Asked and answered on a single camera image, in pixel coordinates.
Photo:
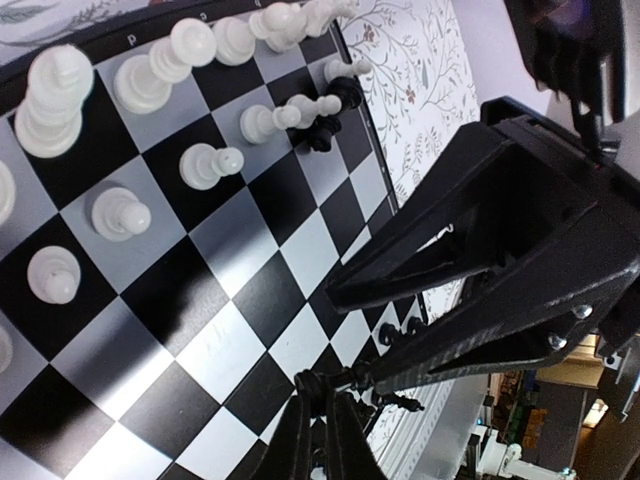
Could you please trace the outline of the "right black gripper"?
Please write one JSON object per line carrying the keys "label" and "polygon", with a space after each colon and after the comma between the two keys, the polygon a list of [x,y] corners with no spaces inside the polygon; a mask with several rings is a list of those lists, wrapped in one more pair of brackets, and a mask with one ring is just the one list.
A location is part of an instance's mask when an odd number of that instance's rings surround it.
{"label": "right black gripper", "polygon": [[484,273],[479,294],[371,364],[381,394],[600,353],[639,327],[639,186],[575,134],[500,98],[326,292],[348,311]]}

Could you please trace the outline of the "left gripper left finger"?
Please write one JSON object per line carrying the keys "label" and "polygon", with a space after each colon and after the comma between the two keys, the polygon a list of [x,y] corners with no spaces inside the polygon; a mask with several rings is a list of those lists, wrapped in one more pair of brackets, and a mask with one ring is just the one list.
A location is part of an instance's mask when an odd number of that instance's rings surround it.
{"label": "left gripper left finger", "polygon": [[311,401],[299,387],[288,401],[251,480],[306,480],[311,474]]}

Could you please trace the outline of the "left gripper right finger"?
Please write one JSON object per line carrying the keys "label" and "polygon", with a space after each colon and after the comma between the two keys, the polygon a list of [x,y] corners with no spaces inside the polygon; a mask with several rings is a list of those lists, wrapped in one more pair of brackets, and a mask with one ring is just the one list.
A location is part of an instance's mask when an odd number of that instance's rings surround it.
{"label": "left gripper right finger", "polygon": [[349,393],[331,391],[326,402],[327,478],[386,480],[366,441]]}

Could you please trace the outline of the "black white chessboard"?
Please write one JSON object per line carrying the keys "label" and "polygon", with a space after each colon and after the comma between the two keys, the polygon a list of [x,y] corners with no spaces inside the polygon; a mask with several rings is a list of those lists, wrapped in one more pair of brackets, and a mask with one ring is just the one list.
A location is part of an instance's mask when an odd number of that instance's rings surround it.
{"label": "black white chessboard", "polygon": [[14,134],[30,57],[1,70],[1,159],[14,176],[1,228],[5,479],[245,479],[294,375],[384,350],[378,331],[423,311],[406,298],[336,312],[324,291],[397,210],[374,120],[342,117],[328,153],[298,133],[244,141],[252,105],[319,95],[356,51],[344,24],[285,54],[195,69],[149,115],[113,78],[184,18],[246,19],[249,1],[157,5],[74,34],[94,86],[63,156]]}

